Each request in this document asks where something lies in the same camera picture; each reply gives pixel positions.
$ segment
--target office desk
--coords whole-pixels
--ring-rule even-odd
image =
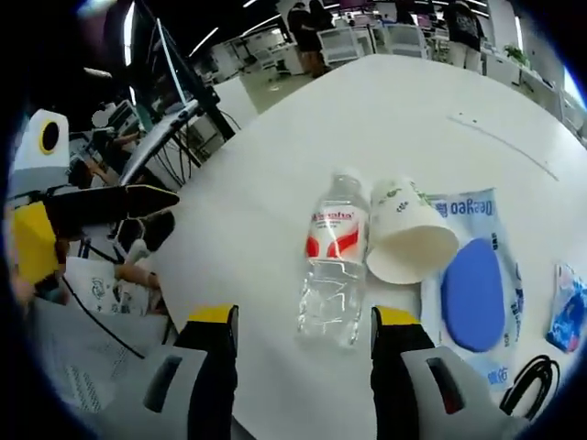
[[[539,353],[569,368],[573,357],[543,335],[555,262],[587,275],[587,151],[498,82],[373,55],[311,82],[230,139],[181,190],[175,232],[154,255],[180,329],[198,304],[240,305],[234,415],[253,435],[375,438],[371,305],[419,311],[416,287],[369,277],[354,351],[294,338],[310,214],[341,165],[371,181],[412,176],[429,193],[494,187],[526,294],[515,370]]]

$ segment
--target blue sponge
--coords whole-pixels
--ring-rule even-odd
[[[491,243],[476,238],[459,251],[444,275],[442,315],[459,346],[480,353],[504,334],[504,290]]]

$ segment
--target paper cup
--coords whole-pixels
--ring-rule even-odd
[[[367,266],[393,284],[420,282],[452,261],[456,234],[408,178],[379,181],[371,192]]]

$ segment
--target potted plant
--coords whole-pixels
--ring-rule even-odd
[[[507,58],[511,58],[514,61],[519,62],[523,66],[529,67],[528,58],[521,49],[514,45],[508,44],[504,47],[504,50],[505,54],[507,55]]]

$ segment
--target plastic bottle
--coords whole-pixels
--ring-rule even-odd
[[[304,336],[348,347],[357,339],[364,296],[369,204],[352,170],[336,171],[312,214],[298,316]]]

